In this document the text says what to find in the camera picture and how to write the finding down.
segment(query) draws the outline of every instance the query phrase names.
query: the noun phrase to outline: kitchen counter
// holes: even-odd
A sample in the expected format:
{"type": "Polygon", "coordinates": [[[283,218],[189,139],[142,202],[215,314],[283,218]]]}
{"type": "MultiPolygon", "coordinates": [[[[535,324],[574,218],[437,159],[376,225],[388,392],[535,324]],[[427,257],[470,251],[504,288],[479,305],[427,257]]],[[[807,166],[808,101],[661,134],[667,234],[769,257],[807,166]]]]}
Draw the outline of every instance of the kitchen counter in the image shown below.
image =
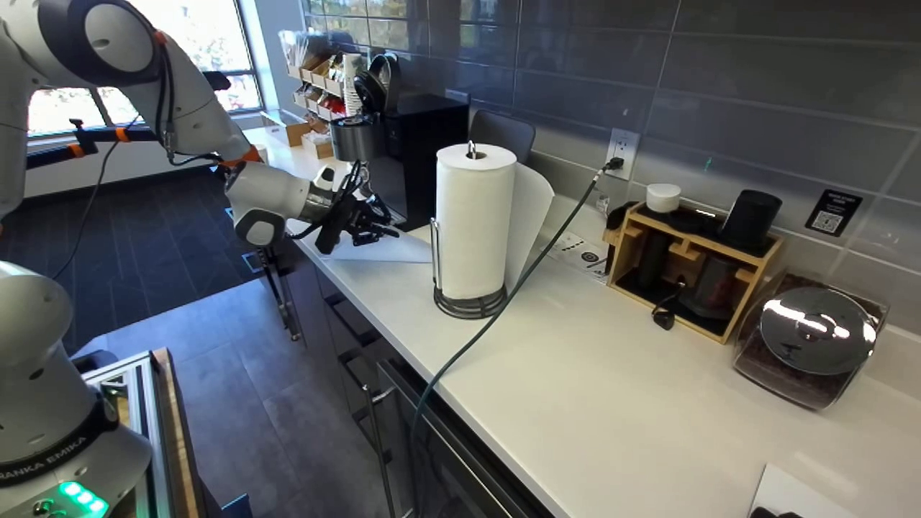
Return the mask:
{"type": "MultiPolygon", "coordinates": [[[[313,176],[312,149],[250,139],[270,144],[270,163],[313,176]]],[[[342,236],[332,257],[300,247],[427,379],[481,324],[435,307],[421,236],[359,251],[342,236]]],[[[871,359],[844,400],[804,411],[735,373],[728,344],[660,330],[574,252],[556,251],[437,389],[546,508],[748,514],[772,462],[856,514],[917,514],[917,373],[871,359]]]]}

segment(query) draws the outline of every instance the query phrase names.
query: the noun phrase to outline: black cable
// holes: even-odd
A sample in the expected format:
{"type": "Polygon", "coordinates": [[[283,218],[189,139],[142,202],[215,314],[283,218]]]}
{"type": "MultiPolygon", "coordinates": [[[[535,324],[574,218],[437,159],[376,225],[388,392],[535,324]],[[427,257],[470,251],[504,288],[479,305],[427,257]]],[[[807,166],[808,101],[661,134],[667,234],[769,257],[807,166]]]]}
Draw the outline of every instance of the black cable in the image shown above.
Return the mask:
{"type": "Polygon", "coordinates": [[[502,303],[502,307],[484,321],[484,327],[466,340],[463,349],[457,349],[437,372],[435,376],[427,382],[427,392],[421,395],[414,413],[411,413],[411,442],[418,442],[418,429],[421,429],[421,418],[427,411],[428,398],[435,395],[435,386],[440,382],[444,373],[451,372],[451,366],[481,343],[481,336],[497,321],[497,316],[512,305],[512,298],[519,297],[519,291],[525,288],[525,282],[539,270],[539,264],[546,258],[546,252],[556,247],[556,242],[565,236],[565,229],[574,225],[575,213],[584,206],[588,196],[597,190],[599,176],[588,183],[584,196],[579,199],[579,203],[574,206],[574,213],[566,216],[566,221],[552,234],[552,238],[545,244],[545,251],[532,258],[532,264],[522,274],[519,284],[510,291],[510,297],[502,303]]]}
{"type": "Polygon", "coordinates": [[[81,213],[78,238],[74,238],[74,244],[70,247],[67,261],[60,261],[60,268],[57,268],[54,275],[51,275],[51,278],[57,278],[57,282],[60,282],[60,274],[70,270],[71,261],[74,261],[78,252],[81,252],[81,242],[83,242],[83,234],[86,234],[86,221],[90,221],[91,203],[94,203],[94,199],[99,199],[99,193],[102,193],[102,186],[103,186],[103,180],[107,180],[110,159],[113,159],[113,153],[117,149],[117,144],[120,144],[120,140],[113,140],[113,146],[110,146],[107,156],[103,156],[103,163],[99,166],[94,186],[91,186],[91,193],[90,193],[90,199],[86,199],[86,203],[83,203],[83,213],[81,213]]]}

